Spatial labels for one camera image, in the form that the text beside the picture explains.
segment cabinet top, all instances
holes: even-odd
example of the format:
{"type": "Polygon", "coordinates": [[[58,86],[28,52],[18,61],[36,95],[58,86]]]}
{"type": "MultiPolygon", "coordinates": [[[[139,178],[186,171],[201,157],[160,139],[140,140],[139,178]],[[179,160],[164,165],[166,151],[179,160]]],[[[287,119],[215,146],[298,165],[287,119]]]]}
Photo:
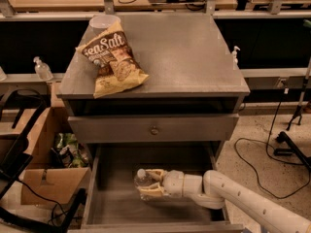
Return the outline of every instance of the cabinet top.
{"type": "MultiPolygon", "coordinates": [[[[127,13],[121,19],[135,60],[149,79],[133,89],[105,96],[176,97],[247,95],[249,88],[212,17],[202,13],[127,13]]],[[[95,34],[89,27],[80,44],[95,34]]],[[[97,67],[75,52],[57,94],[92,98],[97,67]]]]}

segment drawer handle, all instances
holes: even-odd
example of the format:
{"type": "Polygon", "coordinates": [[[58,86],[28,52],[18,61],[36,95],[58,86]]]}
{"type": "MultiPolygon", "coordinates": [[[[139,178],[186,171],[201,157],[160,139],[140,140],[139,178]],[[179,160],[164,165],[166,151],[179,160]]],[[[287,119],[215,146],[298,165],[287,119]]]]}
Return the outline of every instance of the drawer handle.
{"type": "Polygon", "coordinates": [[[152,135],[157,135],[158,134],[158,129],[154,126],[151,130],[150,133],[152,133],[152,135]]]}

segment black chair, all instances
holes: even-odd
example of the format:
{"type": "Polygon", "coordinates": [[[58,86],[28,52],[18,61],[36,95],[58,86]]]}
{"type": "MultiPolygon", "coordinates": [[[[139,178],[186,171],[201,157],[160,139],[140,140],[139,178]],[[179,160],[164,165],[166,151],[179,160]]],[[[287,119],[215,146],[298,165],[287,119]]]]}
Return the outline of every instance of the black chair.
{"type": "MultiPolygon", "coordinates": [[[[24,153],[24,151],[28,148],[27,135],[39,115],[46,107],[47,103],[45,99],[34,89],[10,89],[2,96],[0,100],[0,121],[5,108],[19,109],[13,126],[17,125],[17,121],[25,109],[33,108],[35,109],[35,112],[26,123],[21,133],[0,135],[0,199],[2,199],[14,182],[23,183],[18,179],[18,177],[32,159],[31,155],[24,153]]],[[[59,226],[50,225],[48,223],[43,223],[30,218],[16,216],[9,213],[2,207],[0,207],[0,218],[4,222],[24,228],[34,233],[67,232],[79,205],[84,203],[85,199],[86,191],[84,189],[80,189],[69,211],[65,214],[65,219],[59,226]]]]}

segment open drawer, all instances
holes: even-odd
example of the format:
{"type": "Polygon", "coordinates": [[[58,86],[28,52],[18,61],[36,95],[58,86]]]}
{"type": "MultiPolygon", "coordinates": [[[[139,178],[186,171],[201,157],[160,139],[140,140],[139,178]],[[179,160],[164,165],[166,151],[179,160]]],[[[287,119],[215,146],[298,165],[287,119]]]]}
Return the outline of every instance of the open drawer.
{"type": "Polygon", "coordinates": [[[229,140],[238,114],[197,116],[70,116],[82,143],[229,140]]]}
{"type": "Polygon", "coordinates": [[[207,147],[198,143],[101,146],[94,160],[82,231],[136,233],[243,230],[241,225],[231,225],[226,221],[225,210],[206,209],[190,199],[155,198],[142,201],[133,182],[139,168],[161,168],[203,175],[212,169],[212,163],[207,147]]]}

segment pump bottle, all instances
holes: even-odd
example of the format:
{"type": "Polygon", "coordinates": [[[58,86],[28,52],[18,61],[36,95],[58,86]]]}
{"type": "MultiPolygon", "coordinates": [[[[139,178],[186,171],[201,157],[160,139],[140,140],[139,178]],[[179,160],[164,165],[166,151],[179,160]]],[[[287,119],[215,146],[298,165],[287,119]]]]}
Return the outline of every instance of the pump bottle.
{"type": "Polygon", "coordinates": [[[238,59],[237,59],[237,51],[241,50],[239,47],[234,46],[232,56],[233,56],[233,61],[237,64],[238,59]]]}
{"type": "Polygon", "coordinates": [[[45,62],[43,62],[40,57],[35,57],[33,59],[33,62],[36,63],[35,65],[35,71],[37,73],[37,75],[39,76],[39,79],[42,81],[49,81],[53,78],[52,72],[50,70],[50,67],[48,66],[48,64],[46,64],[45,62]]]}

